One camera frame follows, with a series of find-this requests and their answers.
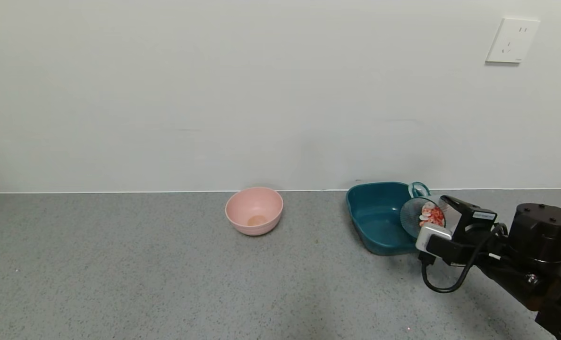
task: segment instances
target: bowl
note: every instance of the bowl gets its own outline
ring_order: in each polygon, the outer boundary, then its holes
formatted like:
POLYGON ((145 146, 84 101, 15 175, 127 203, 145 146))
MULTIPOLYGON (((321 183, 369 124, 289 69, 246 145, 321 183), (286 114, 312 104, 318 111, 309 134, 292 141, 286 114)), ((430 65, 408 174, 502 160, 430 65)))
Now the bowl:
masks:
POLYGON ((400 209, 410 200, 410 191, 409 185, 399 182, 356 185, 348 191, 348 211, 369 252, 376 255, 417 252, 416 239, 402 228, 400 222, 400 209))
POLYGON ((245 235, 263 235, 281 219, 283 201, 268 187, 250 187, 234 194, 226 203, 226 217, 245 235))

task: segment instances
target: pink bowl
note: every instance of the pink bowl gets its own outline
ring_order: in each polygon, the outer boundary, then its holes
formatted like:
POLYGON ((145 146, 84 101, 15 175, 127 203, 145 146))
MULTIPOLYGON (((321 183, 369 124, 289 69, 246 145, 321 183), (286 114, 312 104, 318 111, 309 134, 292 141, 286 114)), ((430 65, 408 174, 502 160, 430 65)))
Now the pink bowl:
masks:
POLYGON ((250 187, 234 194, 226 203, 226 217, 245 235, 263 235, 281 219, 280 194, 267 187, 250 187))

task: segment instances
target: black motor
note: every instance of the black motor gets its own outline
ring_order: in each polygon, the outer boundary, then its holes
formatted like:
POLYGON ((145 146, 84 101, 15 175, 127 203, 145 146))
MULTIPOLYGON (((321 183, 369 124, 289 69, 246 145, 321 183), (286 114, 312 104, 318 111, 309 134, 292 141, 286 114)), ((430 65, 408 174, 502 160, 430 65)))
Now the black motor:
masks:
POLYGON ((507 245, 516 263, 541 272, 555 269, 561 264, 561 207, 518 205, 507 245))

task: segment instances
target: white wall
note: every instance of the white wall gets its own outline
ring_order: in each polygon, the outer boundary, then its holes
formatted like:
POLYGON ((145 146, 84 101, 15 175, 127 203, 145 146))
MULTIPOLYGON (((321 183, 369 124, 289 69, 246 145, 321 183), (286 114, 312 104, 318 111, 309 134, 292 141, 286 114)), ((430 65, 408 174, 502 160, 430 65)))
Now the white wall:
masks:
POLYGON ((356 180, 561 187, 561 1, 0 0, 0 191, 356 180))

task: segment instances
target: black cable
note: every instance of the black cable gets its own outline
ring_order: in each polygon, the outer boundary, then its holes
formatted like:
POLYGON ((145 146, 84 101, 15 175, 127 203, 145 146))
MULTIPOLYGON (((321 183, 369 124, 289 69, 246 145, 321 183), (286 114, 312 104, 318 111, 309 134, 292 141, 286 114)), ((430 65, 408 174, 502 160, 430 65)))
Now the black cable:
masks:
POLYGON ((482 249, 482 247, 486 244, 486 242, 488 242, 490 237, 494 236, 494 234, 496 234, 497 232, 499 232, 499 230, 501 230, 501 228, 503 228, 502 225, 504 226, 505 224, 503 224, 503 223, 495 224, 492 232, 490 232, 490 234, 488 236, 486 236, 486 238, 484 238, 480 243, 477 244, 477 246, 473 250, 473 254, 471 254, 471 258, 467 262, 466 266, 463 268, 463 271, 461 271, 461 274, 459 275, 459 278, 457 279, 457 282, 455 284, 453 284, 453 286, 450 286, 449 288, 438 288, 438 287, 434 286, 433 284, 431 284, 430 281, 427 279, 427 266, 429 265, 429 263, 423 263, 422 262, 421 263, 421 276, 423 276, 423 283, 425 283, 425 285, 429 289, 433 290, 436 293, 445 294, 445 293, 455 292, 457 289, 460 288, 460 286, 463 284, 464 280, 466 280, 466 276, 468 275, 467 273, 469 272, 469 270, 473 266, 473 263, 475 262, 475 260, 478 256, 480 250, 482 249))

